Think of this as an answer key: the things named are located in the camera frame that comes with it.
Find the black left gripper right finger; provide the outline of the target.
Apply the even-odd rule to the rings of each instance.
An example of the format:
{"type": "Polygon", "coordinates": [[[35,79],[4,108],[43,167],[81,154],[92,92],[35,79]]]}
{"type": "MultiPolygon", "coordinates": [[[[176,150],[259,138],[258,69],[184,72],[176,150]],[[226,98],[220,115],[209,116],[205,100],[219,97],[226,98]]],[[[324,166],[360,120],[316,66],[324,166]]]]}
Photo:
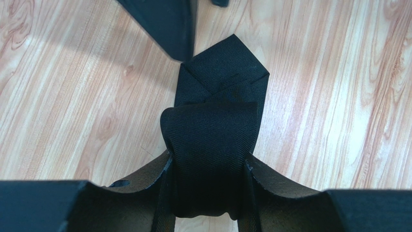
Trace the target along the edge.
{"type": "Polygon", "coordinates": [[[305,187],[254,156],[245,161],[241,232],[409,232],[409,190],[305,187]]]}

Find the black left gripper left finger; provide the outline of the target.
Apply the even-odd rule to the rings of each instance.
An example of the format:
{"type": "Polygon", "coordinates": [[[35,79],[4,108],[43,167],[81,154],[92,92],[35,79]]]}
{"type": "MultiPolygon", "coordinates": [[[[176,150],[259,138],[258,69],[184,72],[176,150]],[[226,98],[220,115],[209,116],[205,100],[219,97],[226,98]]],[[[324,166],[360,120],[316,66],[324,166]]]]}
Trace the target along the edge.
{"type": "Polygon", "coordinates": [[[3,232],[172,232],[172,158],[164,152],[108,187],[87,180],[1,181],[3,232]]]}

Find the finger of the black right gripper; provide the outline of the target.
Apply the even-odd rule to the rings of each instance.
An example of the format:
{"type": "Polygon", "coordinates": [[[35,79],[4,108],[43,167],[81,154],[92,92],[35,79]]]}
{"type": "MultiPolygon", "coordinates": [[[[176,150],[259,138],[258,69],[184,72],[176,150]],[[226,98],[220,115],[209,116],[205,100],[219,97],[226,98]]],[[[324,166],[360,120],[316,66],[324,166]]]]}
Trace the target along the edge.
{"type": "Polygon", "coordinates": [[[211,2],[219,7],[227,7],[229,5],[229,0],[211,0],[211,2]]]}
{"type": "Polygon", "coordinates": [[[147,34],[172,59],[193,57],[196,0],[118,0],[147,34]]]}

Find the black tie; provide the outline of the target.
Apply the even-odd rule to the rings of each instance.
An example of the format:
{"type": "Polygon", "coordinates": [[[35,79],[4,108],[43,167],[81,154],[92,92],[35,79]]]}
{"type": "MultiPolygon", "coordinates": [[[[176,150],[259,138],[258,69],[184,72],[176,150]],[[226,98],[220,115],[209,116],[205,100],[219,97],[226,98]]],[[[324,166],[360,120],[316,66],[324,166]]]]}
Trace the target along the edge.
{"type": "Polygon", "coordinates": [[[228,213],[237,219],[245,160],[257,142],[269,75],[236,35],[180,65],[174,106],[160,118],[173,158],[177,217],[228,213]]]}

